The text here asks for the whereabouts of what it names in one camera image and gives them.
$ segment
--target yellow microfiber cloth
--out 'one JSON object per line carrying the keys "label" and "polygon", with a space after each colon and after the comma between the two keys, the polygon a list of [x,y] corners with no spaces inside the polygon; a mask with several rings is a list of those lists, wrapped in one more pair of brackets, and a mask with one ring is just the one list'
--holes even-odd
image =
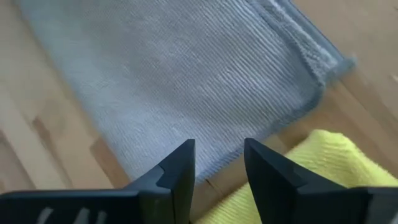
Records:
{"label": "yellow microfiber cloth", "polygon": [[[367,158],[340,133],[314,130],[286,157],[345,187],[398,186],[394,176]],[[220,202],[197,223],[261,223],[249,183]]]}

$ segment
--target ribbed texture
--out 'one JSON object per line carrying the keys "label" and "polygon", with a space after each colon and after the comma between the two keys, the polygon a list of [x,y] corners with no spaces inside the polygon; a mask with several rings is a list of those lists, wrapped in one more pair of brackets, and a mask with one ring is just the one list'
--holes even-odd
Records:
{"label": "ribbed texture", "polygon": [[[286,156],[345,187],[398,187],[394,176],[367,158],[340,133],[315,130]],[[261,223],[250,185],[245,184],[197,221],[197,224],[202,223]]]}
{"label": "ribbed texture", "polygon": [[133,179],[188,138],[197,177],[208,177],[245,137],[263,139],[315,107],[345,62],[297,26],[278,29],[292,21],[283,10],[265,21],[252,1],[18,3]]}

